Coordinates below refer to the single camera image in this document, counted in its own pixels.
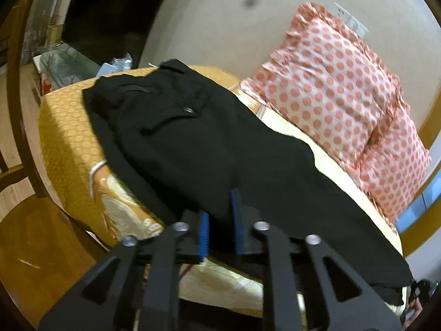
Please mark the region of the wooden chair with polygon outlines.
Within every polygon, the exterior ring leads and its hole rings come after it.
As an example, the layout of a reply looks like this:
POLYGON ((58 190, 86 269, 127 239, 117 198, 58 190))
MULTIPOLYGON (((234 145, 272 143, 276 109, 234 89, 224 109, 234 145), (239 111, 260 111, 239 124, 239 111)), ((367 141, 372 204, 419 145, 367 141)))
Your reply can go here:
POLYGON ((17 0, 1 26, 8 43, 7 106, 20 163, 1 162, 1 189, 29 179, 33 193, 1 221, 1 308, 19 330, 41 330, 43 316, 103 258, 105 249, 49 196, 22 115, 20 61, 33 0, 17 0))

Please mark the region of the pink polka dot pillow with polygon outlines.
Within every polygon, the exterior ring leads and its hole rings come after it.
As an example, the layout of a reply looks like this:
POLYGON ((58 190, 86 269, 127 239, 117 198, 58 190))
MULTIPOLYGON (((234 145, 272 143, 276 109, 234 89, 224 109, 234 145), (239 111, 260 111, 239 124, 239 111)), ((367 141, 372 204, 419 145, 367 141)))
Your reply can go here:
POLYGON ((406 105, 388 112, 359 160, 360 186, 390 223, 411 204, 431 163, 406 105))
POLYGON ((241 90, 308 134, 348 171, 398 104, 399 78, 341 19, 301 4, 282 44, 241 90))

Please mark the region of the cluttered side table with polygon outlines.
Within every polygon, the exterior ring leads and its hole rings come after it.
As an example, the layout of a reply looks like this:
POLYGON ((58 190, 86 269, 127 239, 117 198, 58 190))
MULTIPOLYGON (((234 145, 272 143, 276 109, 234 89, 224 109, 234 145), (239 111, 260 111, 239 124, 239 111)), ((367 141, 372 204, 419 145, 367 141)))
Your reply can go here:
POLYGON ((122 58, 98 65, 66 43, 59 43, 33 57, 34 66, 40 76, 42 96, 62 87, 87 79, 123 72, 132 68, 129 53, 122 58))

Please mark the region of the window with wooden frame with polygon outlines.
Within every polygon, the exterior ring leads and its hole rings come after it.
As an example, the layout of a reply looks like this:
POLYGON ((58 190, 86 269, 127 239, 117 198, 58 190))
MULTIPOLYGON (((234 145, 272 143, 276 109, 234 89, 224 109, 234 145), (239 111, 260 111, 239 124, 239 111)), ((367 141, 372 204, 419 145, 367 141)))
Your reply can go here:
MULTIPOLYGON (((431 154, 431 165, 427 170, 424 183, 416 193, 415 202, 429 187, 435 176, 440 171, 440 97, 432 105, 430 113, 425 118, 419 136, 425 146, 429 146, 431 154)), ((424 242, 426 242, 440 228, 440 201, 435 201, 426 208, 426 212, 417 219, 409 228, 401 234, 401 244, 404 256, 407 257, 424 242)))

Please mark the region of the white wall socket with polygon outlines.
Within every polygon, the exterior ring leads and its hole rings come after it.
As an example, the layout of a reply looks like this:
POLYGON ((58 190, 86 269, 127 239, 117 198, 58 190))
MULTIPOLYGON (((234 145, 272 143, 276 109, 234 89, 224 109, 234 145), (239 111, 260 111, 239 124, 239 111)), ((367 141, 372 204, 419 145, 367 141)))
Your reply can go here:
POLYGON ((356 17, 350 14, 342 6, 334 2, 331 6, 333 14, 344 22, 350 30, 352 30, 359 38, 365 39, 368 29, 356 17))

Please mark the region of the black pants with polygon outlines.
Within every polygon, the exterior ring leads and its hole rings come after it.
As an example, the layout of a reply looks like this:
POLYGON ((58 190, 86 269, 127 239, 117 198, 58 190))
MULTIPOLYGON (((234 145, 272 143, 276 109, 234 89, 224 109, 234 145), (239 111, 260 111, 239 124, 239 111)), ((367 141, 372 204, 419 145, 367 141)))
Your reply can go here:
POLYGON ((180 61, 146 76, 100 78, 82 93, 112 171, 166 224, 191 210, 211 217, 210 253, 254 279, 235 259, 230 197, 288 236, 316 234, 388 304, 413 277, 372 219, 315 166, 310 146, 275 132, 226 88, 180 61))

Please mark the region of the cream patterned bed sheet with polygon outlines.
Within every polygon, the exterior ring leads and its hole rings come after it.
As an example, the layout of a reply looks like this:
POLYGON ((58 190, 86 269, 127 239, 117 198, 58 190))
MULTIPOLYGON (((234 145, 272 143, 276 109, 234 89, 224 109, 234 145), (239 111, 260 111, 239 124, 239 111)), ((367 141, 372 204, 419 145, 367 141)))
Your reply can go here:
MULTIPOLYGON (((308 135, 243 93, 236 76, 215 66, 196 66, 195 70, 235 94, 266 126, 307 143, 314 153, 318 170, 359 205, 399 253, 403 251, 396 229, 352 178, 308 135)), ((43 97, 39 116, 40 145, 46 174, 63 209, 104 245, 112 247, 126 235, 154 237, 163 226, 106 164, 82 99, 82 91, 93 86, 95 81, 79 81, 43 97)), ((185 272, 179 295, 185 300, 254 317, 262 314, 262 285, 209 260, 185 272)))

